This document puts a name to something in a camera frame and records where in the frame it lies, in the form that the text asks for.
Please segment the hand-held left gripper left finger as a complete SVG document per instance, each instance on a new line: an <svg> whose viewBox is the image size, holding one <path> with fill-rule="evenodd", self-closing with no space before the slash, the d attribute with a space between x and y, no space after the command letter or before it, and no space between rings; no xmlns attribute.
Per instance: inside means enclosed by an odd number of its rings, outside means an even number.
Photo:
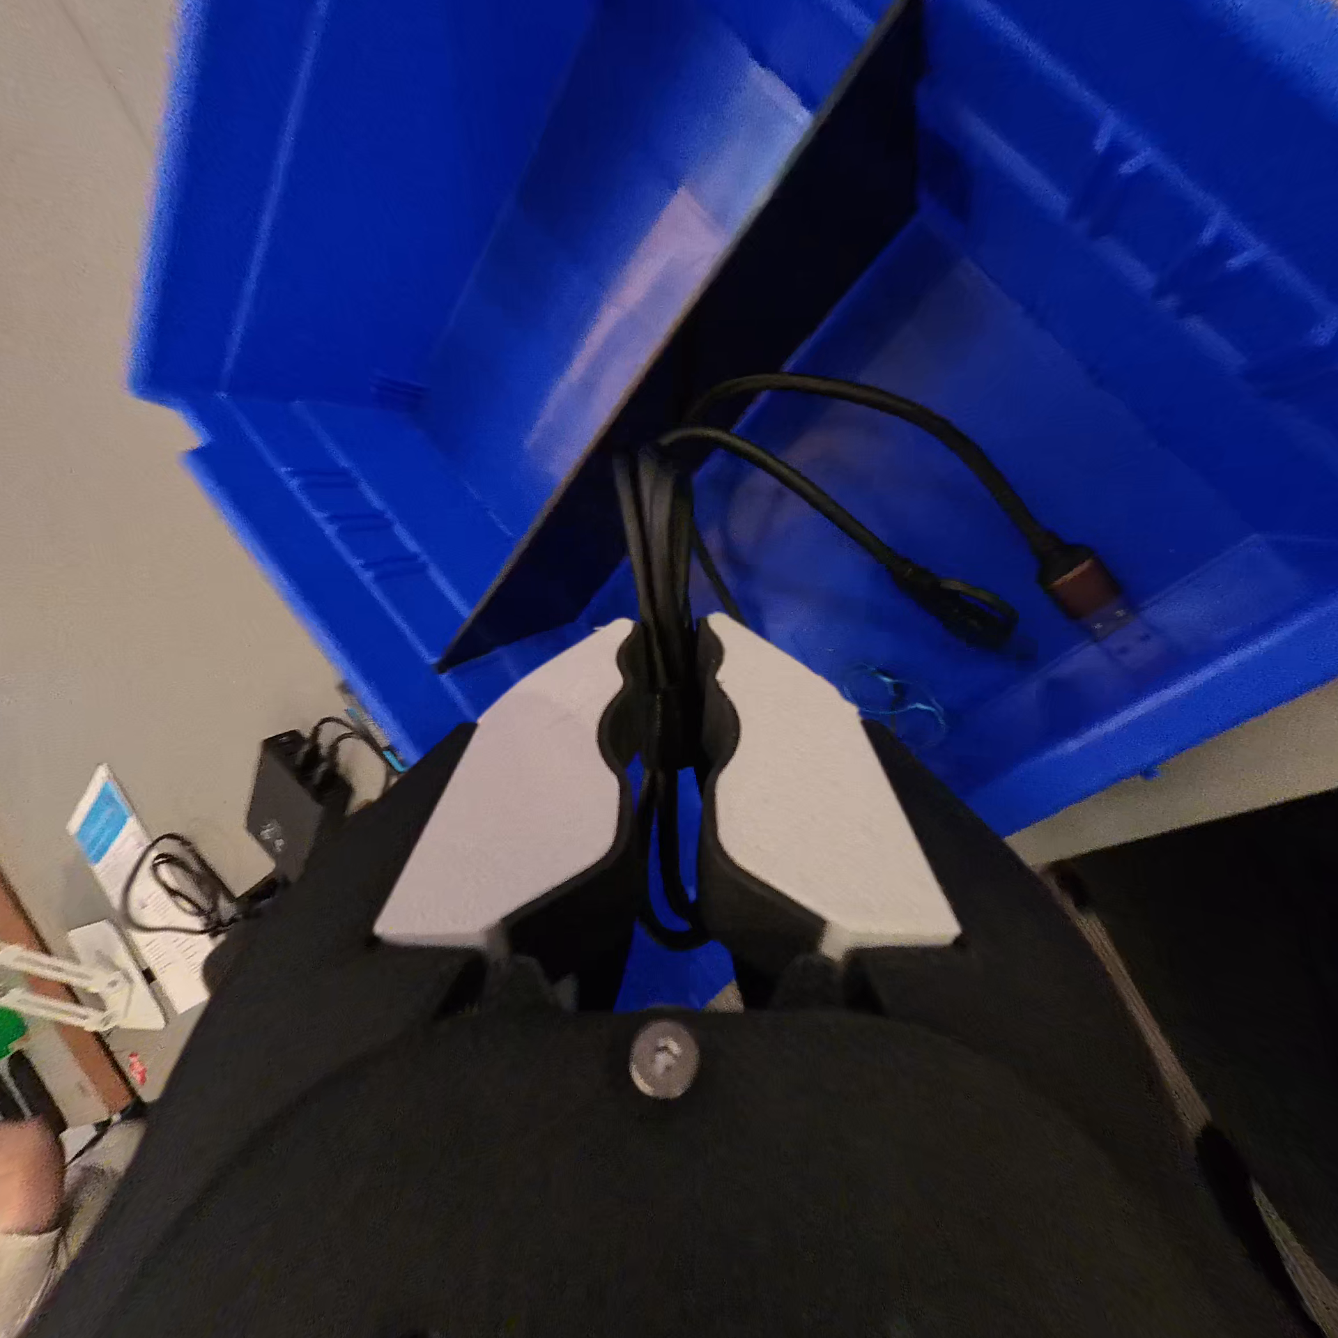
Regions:
<svg viewBox="0 0 1338 1338"><path fill-rule="evenodd" d="M376 920L381 944L590 961L635 843L643 626L611 620L495 698Z"/></svg>

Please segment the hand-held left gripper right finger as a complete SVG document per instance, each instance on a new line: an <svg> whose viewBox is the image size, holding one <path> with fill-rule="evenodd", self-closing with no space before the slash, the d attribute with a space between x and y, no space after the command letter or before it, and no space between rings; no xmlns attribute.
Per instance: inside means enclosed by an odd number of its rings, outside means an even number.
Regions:
<svg viewBox="0 0 1338 1338"><path fill-rule="evenodd" d="M731 614L701 649L701 911L741 961L950 947L960 919L825 677Z"/></svg>

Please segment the blue plastic bin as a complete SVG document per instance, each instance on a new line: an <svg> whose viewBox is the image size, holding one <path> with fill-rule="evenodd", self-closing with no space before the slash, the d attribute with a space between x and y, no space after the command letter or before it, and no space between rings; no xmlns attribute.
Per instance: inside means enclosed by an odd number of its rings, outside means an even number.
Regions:
<svg viewBox="0 0 1338 1338"><path fill-rule="evenodd" d="M1043 0L920 5L905 224L615 452L574 624L437 671L887 10L183 9L130 385L407 762L643 626L590 956L720 940L709 614L997 832L1335 680L1335 5Z"/></svg>

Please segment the black power adapter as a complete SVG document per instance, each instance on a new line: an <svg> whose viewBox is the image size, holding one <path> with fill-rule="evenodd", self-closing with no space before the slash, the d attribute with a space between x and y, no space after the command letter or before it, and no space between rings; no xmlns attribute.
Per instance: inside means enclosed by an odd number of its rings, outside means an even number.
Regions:
<svg viewBox="0 0 1338 1338"><path fill-rule="evenodd" d="M315 849L343 827L347 803L347 775L304 731L259 740L244 831L276 863L276 880L304 880Z"/></svg>

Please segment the white and blue booklet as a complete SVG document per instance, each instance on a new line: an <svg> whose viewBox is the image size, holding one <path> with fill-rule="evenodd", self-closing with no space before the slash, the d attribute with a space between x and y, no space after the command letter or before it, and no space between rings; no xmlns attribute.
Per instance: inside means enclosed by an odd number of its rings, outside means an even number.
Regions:
<svg viewBox="0 0 1338 1338"><path fill-rule="evenodd" d="M216 938L208 869L192 843L153 836L106 764L92 773L64 831L169 1005L204 1010Z"/></svg>

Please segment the black seat with grey edge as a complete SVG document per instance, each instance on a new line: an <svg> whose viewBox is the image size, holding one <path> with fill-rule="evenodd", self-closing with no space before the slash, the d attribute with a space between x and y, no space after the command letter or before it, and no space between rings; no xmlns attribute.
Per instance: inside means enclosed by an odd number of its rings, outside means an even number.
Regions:
<svg viewBox="0 0 1338 1338"><path fill-rule="evenodd" d="M1239 1244L1335 1334L1338 795L1043 869L1143 1032Z"/></svg>

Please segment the black bin divider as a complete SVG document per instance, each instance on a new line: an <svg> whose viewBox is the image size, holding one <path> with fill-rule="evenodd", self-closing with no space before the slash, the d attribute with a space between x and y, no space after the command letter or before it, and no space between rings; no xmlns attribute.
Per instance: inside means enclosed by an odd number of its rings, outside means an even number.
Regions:
<svg viewBox="0 0 1338 1338"><path fill-rule="evenodd" d="M915 214L920 5L891 5L796 162L562 474L437 671L574 624L624 562L611 459L723 377L780 369Z"/></svg>

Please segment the white plastic bracket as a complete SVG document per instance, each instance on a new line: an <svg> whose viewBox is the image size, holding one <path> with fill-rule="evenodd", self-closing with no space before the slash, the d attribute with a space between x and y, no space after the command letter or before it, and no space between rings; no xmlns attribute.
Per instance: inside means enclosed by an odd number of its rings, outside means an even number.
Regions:
<svg viewBox="0 0 1338 1338"><path fill-rule="evenodd" d="M72 961L4 940L0 966L23 975L0 1005L60 1027L106 1036L114 1027L162 1032L162 1000L113 920L71 929Z"/></svg>

